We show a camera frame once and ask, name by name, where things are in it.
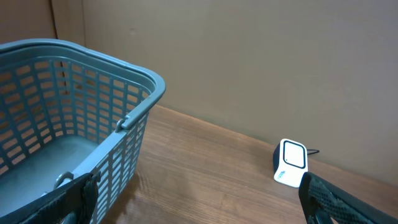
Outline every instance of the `white device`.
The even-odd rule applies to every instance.
[[[291,187],[299,187],[305,172],[308,172],[305,146],[282,139],[274,151],[274,179]]]

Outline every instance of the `black cable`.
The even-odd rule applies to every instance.
[[[307,155],[312,155],[312,154],[316,154],[319,153],[318,149],[307,149]]]

